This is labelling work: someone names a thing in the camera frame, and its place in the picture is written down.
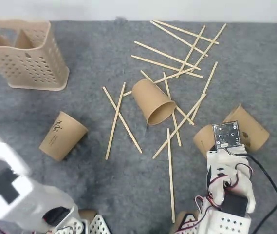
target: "perforated plate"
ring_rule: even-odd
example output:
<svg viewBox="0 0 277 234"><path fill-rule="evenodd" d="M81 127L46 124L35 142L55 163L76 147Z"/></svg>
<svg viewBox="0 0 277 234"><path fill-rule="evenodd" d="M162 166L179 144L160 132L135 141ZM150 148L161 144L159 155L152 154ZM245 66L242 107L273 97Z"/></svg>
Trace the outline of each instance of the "perforated plate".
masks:
<svg viewBox="0 0 277 234"><path fill-rule="evenodd" d="M98 214L93 219L90 225L90 234L110 234L109 228L101 215Z"/></svg>
<svg viewBox="0 0 277 234"><path fill-rule="evenodd" d="M222 234L248 234L251 224L251 218L245 218L236 215L213 211L209 230Z"/></svg>

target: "black cable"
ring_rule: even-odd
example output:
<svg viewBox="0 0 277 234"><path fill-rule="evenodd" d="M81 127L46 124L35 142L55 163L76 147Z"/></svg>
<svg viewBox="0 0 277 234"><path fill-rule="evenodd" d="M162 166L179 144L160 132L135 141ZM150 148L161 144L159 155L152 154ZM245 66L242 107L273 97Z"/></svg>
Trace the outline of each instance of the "black cable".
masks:
<svg viewBox="0 0 277 234"><path fill-rule="evenodd" d="M258 162L252 155L249 155L249 154L236 154L236 156L248 156L250 159L252 159L264 172L264 174L266 175L267 179L269 180L269 182L271 183L271 185L273 186L273 188L277 194L276 184L274 183L273 179L271 179L270 175L268 174L268 172L266 172L266 170L264 169L264 167L261 165L260 162ZM273 207L273 209L261 220L261 222L257 225L257 227L254 229L252 234L257 233L257 231L261 228L261 226L264 224L264 222L276 211L276 209L277 209L277 203Z"/></svg>

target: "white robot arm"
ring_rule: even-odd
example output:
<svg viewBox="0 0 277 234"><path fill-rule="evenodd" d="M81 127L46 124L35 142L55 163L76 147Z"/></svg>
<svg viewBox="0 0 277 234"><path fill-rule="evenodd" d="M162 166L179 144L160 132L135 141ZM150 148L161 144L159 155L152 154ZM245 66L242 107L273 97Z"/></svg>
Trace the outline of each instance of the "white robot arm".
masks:
<svg viewBox="0 0 277 234"><path fill-rule="evenodd" d="M217 137L227 141L216 140L216 150L206 153L207 159L207 195L197 196L201 201L198 215L187 214L175 234L248 234L251 224L249 213L255 209L253 193L253 170L245 156L244 145L240 144L238 123L229 126L218 125L232 130L218 133Z"/></svg>
<svg viewBox="0 0 277 234"><path fill-rule="evenodd" d="M1 138L0 160L10 166L0 173L1 220L41 233L58 233L63 227L70 227L66 233L88 233L88 222L80 219L72 198L56 187L29 178L27 164Z"/></svg>

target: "white 3d printed part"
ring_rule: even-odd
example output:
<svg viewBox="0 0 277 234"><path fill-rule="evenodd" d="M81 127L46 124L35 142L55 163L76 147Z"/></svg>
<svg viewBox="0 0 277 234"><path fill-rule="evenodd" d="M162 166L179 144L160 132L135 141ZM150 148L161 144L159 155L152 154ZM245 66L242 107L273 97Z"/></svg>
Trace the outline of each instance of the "white 3d printed part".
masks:
<svg viewBox="0 0 277 234"><path fill-rule="evenodd" d="M90 225L90 234L110 234L108 226L106 225L101 215L96 215Z"/></svg>

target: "tipped over paper cup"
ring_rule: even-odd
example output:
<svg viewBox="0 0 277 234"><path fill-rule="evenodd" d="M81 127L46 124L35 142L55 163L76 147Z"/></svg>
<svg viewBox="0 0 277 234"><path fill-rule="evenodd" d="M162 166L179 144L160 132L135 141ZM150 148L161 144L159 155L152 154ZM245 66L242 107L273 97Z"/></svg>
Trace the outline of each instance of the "tipped over paper cup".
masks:
<svg viewBox="0 0 277 234"><path fill-rule="evenodd" d="M264 129L243 107L239 104L224 119L224 122L238 121L242 144L250 151L256 151L269 138L269 132Z"/></svg>
<svg viewBox="0 0 277 234"><path fill-rule="evenodd" d="M61 111L39 149L61 161L87 131L85 126Z"/></svg>
<svg viewBox="0 0 277 234"><path fill-rule="evenodd" d="M148 79L142 79L132 88L132 95L149 125L163 122L174 111L176 104Z"/></svg>

